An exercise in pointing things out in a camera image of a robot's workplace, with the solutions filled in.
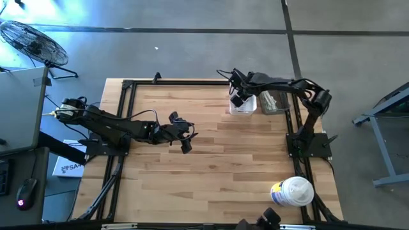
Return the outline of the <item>black floor fan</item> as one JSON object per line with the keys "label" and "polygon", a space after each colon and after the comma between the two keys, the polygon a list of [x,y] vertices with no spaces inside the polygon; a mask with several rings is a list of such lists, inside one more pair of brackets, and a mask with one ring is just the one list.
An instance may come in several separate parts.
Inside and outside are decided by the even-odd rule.
{"label": "black floor fan", "polygon": [[66,50],[41,31],[15,20],[7,20],[0,24],[0,35],[5,42],[31,60],[44,64],[48,69],[57,68],[70,73],[64,76],[55,76],[49,70],[53,79],[79,77],[77,72],[63,68],[68,63]]}

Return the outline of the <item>white plastic bin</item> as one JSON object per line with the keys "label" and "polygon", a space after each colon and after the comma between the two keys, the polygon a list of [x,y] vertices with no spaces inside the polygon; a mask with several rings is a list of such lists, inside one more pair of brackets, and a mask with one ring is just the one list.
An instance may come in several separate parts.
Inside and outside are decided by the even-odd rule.
{"label": "white plastic bin", "polygon": [[257,109],[257,100],[254,95],[246,95],[230,85],[229,113],[234,116],[251,116]]}

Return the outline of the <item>black computer mouse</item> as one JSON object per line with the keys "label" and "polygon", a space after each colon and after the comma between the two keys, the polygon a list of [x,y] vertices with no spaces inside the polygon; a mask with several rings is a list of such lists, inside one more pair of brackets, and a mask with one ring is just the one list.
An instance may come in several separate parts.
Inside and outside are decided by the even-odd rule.
{"label": "black computer mouse", "polygon": [[37,183],[37,179],[28,178],[21,184],[16,193],[16,205],[18,210],[26,211],[34,205]]}

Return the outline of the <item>black bulky device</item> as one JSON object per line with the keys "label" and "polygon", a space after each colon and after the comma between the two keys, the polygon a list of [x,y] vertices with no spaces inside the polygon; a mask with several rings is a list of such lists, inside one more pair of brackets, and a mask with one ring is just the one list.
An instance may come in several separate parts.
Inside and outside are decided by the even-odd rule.
{"label": "black bulky device", "polygon": [[242,219],[235,230],[280,230],[280,222],[281,217],[272,208],[267,208],[255,224]]}

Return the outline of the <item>silver metal bracket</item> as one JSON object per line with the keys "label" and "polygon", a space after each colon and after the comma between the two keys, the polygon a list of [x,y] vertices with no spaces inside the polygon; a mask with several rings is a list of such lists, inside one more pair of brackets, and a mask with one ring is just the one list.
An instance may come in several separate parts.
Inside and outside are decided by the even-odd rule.
{"label": "silver metal bracket", "polygon": [[279,230],[316,230],[316,227],[308,225],[281,224]]}
{"label": "silver metal bracket", "polygon": [[115,223],[115,224],[103,224],[100,230],[127,230],[137,229],[138,225],[135,223]]}

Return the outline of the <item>grey desk top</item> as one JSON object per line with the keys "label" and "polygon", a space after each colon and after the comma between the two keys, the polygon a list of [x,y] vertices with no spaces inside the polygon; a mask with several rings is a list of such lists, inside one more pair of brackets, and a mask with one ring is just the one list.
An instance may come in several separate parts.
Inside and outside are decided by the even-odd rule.
{"label": "grey desk top", "polygon": [[48,69],[0,73],[0,156],[38,144]]}

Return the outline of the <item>black keyboard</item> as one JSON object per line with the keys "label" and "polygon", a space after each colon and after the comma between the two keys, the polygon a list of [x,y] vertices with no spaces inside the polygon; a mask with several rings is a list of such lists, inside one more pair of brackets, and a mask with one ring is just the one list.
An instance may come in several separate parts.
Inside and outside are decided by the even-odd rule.
{"label": "black keyboard", "polygon": [[0,196],[6,196],[9,190],[10,161],[0,160]]}

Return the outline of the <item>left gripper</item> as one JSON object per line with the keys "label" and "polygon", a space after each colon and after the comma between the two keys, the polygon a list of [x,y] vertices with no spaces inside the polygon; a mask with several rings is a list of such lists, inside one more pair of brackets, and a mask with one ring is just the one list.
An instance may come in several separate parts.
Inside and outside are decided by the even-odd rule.
{"label": "left gripper", "polygon": [[169,122],[156,130],[156,143],[172,145],[172,142],[180,141],[182,153],[189,153],[192,150],[191,140],[198,134],[194,124],[179,117],[176,111],[169,115]]}

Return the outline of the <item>white printed cardboard box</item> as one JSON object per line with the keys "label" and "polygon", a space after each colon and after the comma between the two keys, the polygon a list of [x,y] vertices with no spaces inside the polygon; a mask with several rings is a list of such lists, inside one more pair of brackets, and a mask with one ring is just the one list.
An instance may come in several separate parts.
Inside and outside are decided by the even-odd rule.
{"label": "white printed cardboard box", "polygon": [[[78,141],[65,139],[63,141],[71,147],[85,153],[86,147],[80,144]],[[72,162],[64,157],[58,156],[54,170],[52,172],[53,176],[66,177],[66,178],[81,178],[84,172],[84,166]]]}

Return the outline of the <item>white wipes canister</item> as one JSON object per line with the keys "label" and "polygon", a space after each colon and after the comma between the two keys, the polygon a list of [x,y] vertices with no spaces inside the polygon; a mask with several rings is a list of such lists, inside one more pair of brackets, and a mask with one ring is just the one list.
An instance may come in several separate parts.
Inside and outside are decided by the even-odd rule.
{"label": "white wipes canister", "polygon": [[294,176],[274,184],[270,196],[280,206],[302,207],[314,199],[314,188],[307,179]]}

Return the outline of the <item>grey metal table frame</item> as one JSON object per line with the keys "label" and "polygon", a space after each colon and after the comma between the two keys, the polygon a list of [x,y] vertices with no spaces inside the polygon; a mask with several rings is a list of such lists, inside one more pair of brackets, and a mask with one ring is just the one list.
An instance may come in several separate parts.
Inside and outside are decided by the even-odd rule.
{"label": "grey metal table frame", "polygon": [[372,109],[352,120],[356,127],[365,122],[370,123],[389,174],[386,177],[373,180],[374,187],[409,182],[409,172],[402,174],[396,172],[387,149],[387,140],[383,136],[378,122],[379,119],[406,118],[409,118],[409,82],[390,92],[381,98]]}

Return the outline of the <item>black desk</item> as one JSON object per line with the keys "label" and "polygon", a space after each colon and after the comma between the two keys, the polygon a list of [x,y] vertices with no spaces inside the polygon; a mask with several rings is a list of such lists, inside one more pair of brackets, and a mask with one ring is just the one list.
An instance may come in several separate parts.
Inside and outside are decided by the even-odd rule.
{"label": "black desk", "polygon": [[[40,224],[42,222],[43,204],[49,149],[37,148],[16,154],[0,157],[10,161],[8,194],[0,196],[0,228],[20,225]],[[26,211],[20,211],[16,205],[16,193],[28,178],[38,180],[34,205]]]}

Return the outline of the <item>green white adhesive bandage wrapper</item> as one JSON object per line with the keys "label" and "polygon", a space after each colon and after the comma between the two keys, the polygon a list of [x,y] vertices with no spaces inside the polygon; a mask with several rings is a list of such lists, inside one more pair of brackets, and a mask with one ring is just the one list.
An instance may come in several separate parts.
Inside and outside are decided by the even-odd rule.
{"label": "green white adhesive bandage wrapper", "polygon": [[263,94],[264,94],[264,98],[265,98],[267,106],[269,108],[271,108],[271,109],[275,109],[275,100],[274,100],[274,98],[267,91],[265,91]]}
{"label": "green white adhesive bandage wrapper", "polygon": [[272,114],[275,113],[279,110],[277,106],[277,101],[274,99],[274,97],[268,97],[266,99],[266,113]]}

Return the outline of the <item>grey plastic bin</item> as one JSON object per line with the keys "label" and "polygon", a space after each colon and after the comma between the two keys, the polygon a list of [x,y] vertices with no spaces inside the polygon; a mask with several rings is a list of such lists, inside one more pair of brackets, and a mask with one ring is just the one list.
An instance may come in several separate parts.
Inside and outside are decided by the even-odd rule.
{"label": "grey plastic bin", "polygon": [[272,114],[268,114],[266,113],[266,101],[264,98],[264,93],[265,91],[261,92],[261,94],[258,96],[258,100],[260,102],[261,105],[261,110],[263,112],[263,114],[265,115],[274,115],[274,114],[280,114],[280,113],[284,113],[286,111],[289,110],[289,103],[288,103],[288,97],[286,93],[280,92],[280,91],[273,91],[273,90],[269,90],[267,92],[270,93],[270,95],[272,97],[274,97],[274,99],[277,101],[277,106],[279,108],[279,110],[275,113]]}

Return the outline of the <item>black slanted beam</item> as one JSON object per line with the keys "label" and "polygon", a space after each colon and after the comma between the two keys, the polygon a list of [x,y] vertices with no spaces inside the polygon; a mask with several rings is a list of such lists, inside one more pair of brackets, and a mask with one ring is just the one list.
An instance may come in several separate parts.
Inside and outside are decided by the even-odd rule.
{"label": "black slanted beam", "polygon": [[50,152],[60,157],[64,157],[76,164],[86,165],[85,153],[53,138],[46,133],[39,133],[37,146],[47,147],[50,149]]}

